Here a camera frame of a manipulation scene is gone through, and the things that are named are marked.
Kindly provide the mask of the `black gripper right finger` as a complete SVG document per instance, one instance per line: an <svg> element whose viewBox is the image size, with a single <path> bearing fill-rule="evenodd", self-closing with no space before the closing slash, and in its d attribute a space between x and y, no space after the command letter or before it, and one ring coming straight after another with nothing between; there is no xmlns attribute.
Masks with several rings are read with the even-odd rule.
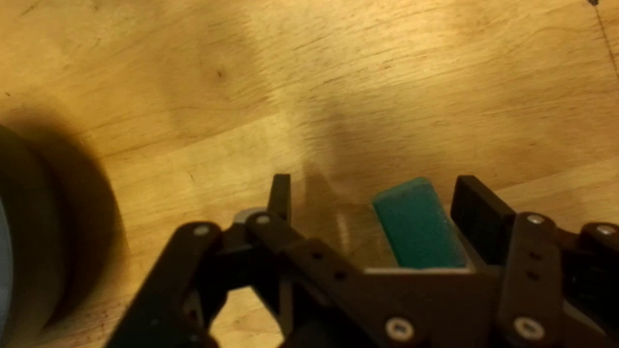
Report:
<svg viewBox="0 0 619 348"><path fill-rule="evenodd" d="M483 265L499 270L495 338L503 348L619 348L619 230L561 228L514 210L475 176L458 176L450 218Z"/></svg>

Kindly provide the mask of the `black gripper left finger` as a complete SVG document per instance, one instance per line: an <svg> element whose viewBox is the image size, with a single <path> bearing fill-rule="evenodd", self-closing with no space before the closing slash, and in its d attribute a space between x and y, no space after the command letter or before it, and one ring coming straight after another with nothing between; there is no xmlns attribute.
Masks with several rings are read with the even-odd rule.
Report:
<svg viewBox="0 0 619 348"><path fill-rule="evenodd" d="M276 321L280 348L352 348L361 332L327 295L346 272L327 268L325 245L305 265L290 259L305 241L290 208L290 178L276 174L263 210L226 228L180 226L104 348L218 348L210 326L240 288L253 290Z"/></svg>

